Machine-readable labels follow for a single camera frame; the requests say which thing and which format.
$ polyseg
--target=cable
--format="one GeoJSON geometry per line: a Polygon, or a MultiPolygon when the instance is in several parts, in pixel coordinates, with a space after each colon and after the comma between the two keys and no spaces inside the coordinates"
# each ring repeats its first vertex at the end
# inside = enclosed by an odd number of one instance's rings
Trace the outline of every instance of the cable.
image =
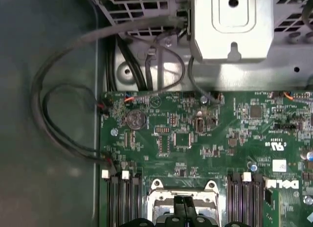
{"type": "Polygon", "coordinates": [[[132,52],[128,48],[126,42],[119,36],[116,35],[117,45],[123,54],[125,61],[133,74],[134,80],[137,84],[138,91],[146,91],[147,85],[145,78],[143,77],[140,65],[137,59],[133,56],[132,52]]]}
{"type": "Polygon", "coordinates": [[[313,26],[310,24],[310,15],[312,12],[313,12],[313,0],[308,0],[302,10],[302,21],[311,30],[313,30],[313,26]]]}
{"type": "MultiPolygon", "coordinates": [[[[166,30],[163,31],[161,34],[155,37],[154,43],[159,43],[162,39],[177,35],[179,33],[180,29],[173,29],[173,30],[166,30]]],[[[147,80],[147,89],[148,91],[153,91],[153,80],[151,75],[151,60],[155,56],[155,53],[153,55],[147,54],[146,61],[145,61],[145,69],[146,69],[146,80],[147,80]]]]}
{"type": "Polygon", "coordinates": [[[161,46],[161,45],[159,45],[157,43],[153,43],[151,41],[143,40],[141,38],[138,38],[138,37],[135,37],[135,36],[131,36],[131,35],[126,35],[126,37],[128,37],[130,39],[133,39],[133,40],[136,40],[136,41],[141,41],[143,43],[149,44],[150,46],[153,46],[153,47],[156,47],[156,48],[163,49],[163,50],[171,53],[172,55],[174,55],[178,59],[179,63],[181,64],[181,76],[180,76],[178,81],[176,81],[176,82],[174,82],[174,83],[172,83],[172,84],[170,84],[170,85],[168,85],[168,86],[166,86],[166,87],[164,87],[164,88],[162,88],[160,90],[156,90],[156,91],[153,91],[153,92],[141,95],[141,96],[132,96],[133,97],[132,100],[138,99],[138,98],[147,97],[147,96],[154,96],[156,94],[163,93],[163,92],[165,92],[165,91],[167,91],[167,90],[177,86],[178,84],[180,84],[183,81],[185,73],[186,73],[186,68],[185,68],[184,61],[181,59],[181,57],[177,53],[175,53],[172,50],[170,50],[170,49],[168,49],[166,47],[163,47],[163,46],[161,46]]]}
{"type": "Polygon", "coordinates": [[[189,77],[189,80],[192,84],[192,86],[198,91],[200,92],[202,95],[206,96],[207,99],[209,99],[211,102],[213,103],[220,103],[219,100],[215,99],[214,97],[212,97],[211,94],[209,94],[208,92],[206,92],[205,90],[203,90],[201,87],[199,87],[194,79],[194,76],[192,74],[192,66],[194,64],[194,57],[191,56],[190,59],[189,59],[189,62],[188,62],[188,69],[187,69],[187,72],[188,72],[188,77],[189,77]]]}
{"type": "Polygon", "coordinates": [[[107,71],[108,71],[108,82],[110,84],[110,91],[117,91],[117,86],[116,86],[116,82],[115,82],[115,73],[114,73],[114,69],[115,69],[115,35],[111,35],[110,37],[107,38],[108,39],[108,45],[107,45],[107,71]]]}
{"type": "Polygon", "coordinates": [[[52,131],[52,129],[48,126],[48,123],[45,121],[43,109],[41,106],[40,93],[42,90],[43,81],[45,76],[50,71],[51,67],[60,60],[63,56],[71,52],[73,49],[77,49],[82,47],[88,43],[94,42],[100,38],[105,38],[113,34],[117,34],[118,32],[126,32],[134,29],[143,29],[147,27],[155,27],[155,26],[173,26],[173,27],[183,27],[184,19],[176,18],[176,17],[168,17],[168,16],[159,16],[155,18],[148,19],[140,19],[133,22],[122,23],[115,26],[109,26],[102,29],[98,29],[95,31],[91,31],[68,45],[64,46],[63,49],[54,52],[50,57],[46,59],[46,61],[41,65],[37,73],[35,74],[31,86],[31,99],[30,105],[33,114],[33,119],[40,131],[48,136],[53,144],[57,147],[61,148],[66,152],[70,152],[71,154],[84,158],[86,160],[90,160],[92,162],[97,162],[105,165],[109,169],[114,169],[113,160],[111,157],[99,159],[90,155],[85,155],[80,151],[73,148],[71,145],[68,145],[61,139],[59,139],[56,134],[52,131]]]}
{"type": "Polygon", "coordinates": [[[61,88],[72,88],[72,89],[81,89],[81,90],[85,90],[89,96],[92,97],[93,100],[93,104],[96,106],[99,106],[97,103],[97,100],[95,98],[95,96],[93,95],[93,92],[91,89],[89,89],[88,87],[86,87],[85,85],[81,85],[81,84],[68,84],[68,83],[64,83],[64,84],[58,84],[56,86],[54,86],[53,88],[51,88],[44,96],[43,98],[43,112],[44,112],[44,116],[46,121],[48,122],[48,124],[50,125],[51,128],[53,128],[53,130],[58,133],[61,137],[63,137],[63,139],[69,141],[71,144],[73,144],[74,146],[76,146],[78,149],[87,151],[87,152],[98,152],[97,150],[94,150],[92,148],[89,148],[87,146],[84,145],[80,145],[79,143],[77,143],[76,141],[74,141],[73,139],[71,139],[67,134],[65,134],[51,119],[51,117],[49,116],[49,112],[48,112],[48,104],[49,104],[49,100],[51,98],[51,95],[61,89],[61,88]]]}

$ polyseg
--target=mounting screw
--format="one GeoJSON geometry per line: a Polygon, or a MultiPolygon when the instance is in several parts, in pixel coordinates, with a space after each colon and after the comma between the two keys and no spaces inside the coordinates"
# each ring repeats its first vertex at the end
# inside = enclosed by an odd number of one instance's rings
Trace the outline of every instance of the mounting screw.
{"type": "Polygon", "coordinates": [[[167,39],[165,40],[165,46],[167,46],[167,47],[172,46],[172,40],[171,40],[171,38],[167,38],[167,39]]]}
{"type": "Polygon", "coordinates": [[[112,136],[117,136],[118,135],[118,130],[116,128],[111,129],[111,135],[112,136]]]}
{"type": "Polygon", "coordinates": [[[203,222],[204,222],[204,218],[198,217],[198,218],[197,218],[197,221],[200,222],[200,223],[203,223],[203,222]]]}

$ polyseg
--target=green circuit board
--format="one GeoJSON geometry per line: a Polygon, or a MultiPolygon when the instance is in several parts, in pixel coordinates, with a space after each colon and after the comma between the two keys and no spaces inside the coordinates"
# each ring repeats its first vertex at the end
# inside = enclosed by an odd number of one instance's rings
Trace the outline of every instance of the green circuit board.
{"type": "MultiPolygon", "coordinates": [[[[140,175],[143,197],[140,213],[125,214],[111,223],[145,217],[146,193],[158,178],[181,188],[204,187],[214,180],[225,225],[231,218],[227,213],[229,175],[250,172],[264,178],[262,226],[313,225],[313,205],[305,203],[313,197],[313,162],[307,157],[313,149],[311,103],[293,102],[283,92],[267,91],[212,93],[219,104],[196,92],[166,92],[125,102],[140,94],[145,93],[103,94],[109,107],[101,115],[101,150],[112,153],[118,172],[140,175]]],[[[292,94],[312,98],[310,92],[292,94]]],[[[108,179],[101,178],[100,226],[113,226],[107,224],[108,209],[116,210],[112,216],[122,213],[109,203],[109,186],[108,179]]],[[[125,201],[127,195],[121,200],[131,205],[132,200],[125,201]]]]}

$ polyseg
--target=black dimm slot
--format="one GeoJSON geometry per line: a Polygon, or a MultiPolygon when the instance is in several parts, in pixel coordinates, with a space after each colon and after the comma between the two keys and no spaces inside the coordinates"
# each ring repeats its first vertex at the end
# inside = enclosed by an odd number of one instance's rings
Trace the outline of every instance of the black dimm slot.
{"type": "Polygon", "coordinates": [[[127,193],[127,222],[132,220],[133,216],[133,209],[132,209],[132,196],[133,196],[133,180],[130,179],[129,182],[127,183],[128,185],[128,193],[127,193]]]}
{"type": "Polygon", "coordinates": [[[108,180],[107,183],[107,200],[108,200],[108,210],[107,210],[107,224],[109,227],[112,226],[112,214],[111,214],[111,207],[112,207],[112,200],[111,200],[111,196],[112,196],[112,181],[111,179],[108,180]]]}
{"type": "Polygon", "coordinates": [[[261,174],[256,174],[253,176],[253,226],[262,227],[263,226],[263,199],[264,199],[264,182],[263,176],[261,174]]]}
{"type": "Polygon", "coordinates": [[[110,194],[110,216],[111,216],[111,223],[110,227],[117,226],[117,219],[118,219],[118,213],[117,213],[117,199],[118,199],[118,177],[112,177],[111,178],[111,194],[110,194]]]}
{"type": "Polygon", "coordinates": [[[122,180],[118,179],[118,193],[117,193],[117,226],[122,225],[123,212],[122,212],[122,180]]]}
{"type": "Polygon", "coordinates": [[[232,221],[242,221],[241,217],[241,186],[238,182],[233,183],[233,218],[232,221]]]}
{"type": "Polygon", "coordinates": [[[127,206],[126,206],[126,199],[127,199],[127,182],[122,180],[122,200],[121,200],[121,208],[122,208],[122,224],[127,222],[127,206]]]}
{"type": "Polygon", "coordinates": [[[142,207],[142,203],[141,203],[141,200],[142,200],[142,182],[141,182],[141,175],[138,176],[139,178],[139,185],[138,185],[138,218],[141,218],[142,217],[142,212],[141,212],[141,207],[142,207]]]}
{"type": "Polygon", "coordinates": [[[232,221],[232,213],[233,209],[233,182],[231,181],[231,177],[227,176],[227,218],[228,223],[232,221]]]}
{"type": "Polygon", "coordinates": [[[252,184],[251,182],[243,183],[243,223],[246,225],[252,225],[252,184]]]}

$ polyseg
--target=hole in metal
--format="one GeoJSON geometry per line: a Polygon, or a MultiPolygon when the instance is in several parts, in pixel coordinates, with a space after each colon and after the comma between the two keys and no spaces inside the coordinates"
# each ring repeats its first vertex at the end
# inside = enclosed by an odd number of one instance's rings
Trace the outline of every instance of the hole in metal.
{"type": "Polygon", "coordinates": [[[232,8],[237,7],[238,4],[239,4],[239,1],[238,1],[238,0],[229,0],[229,1],[228,1],[228,5],[229,5],[230,7],[232,7],[232,8]]]}

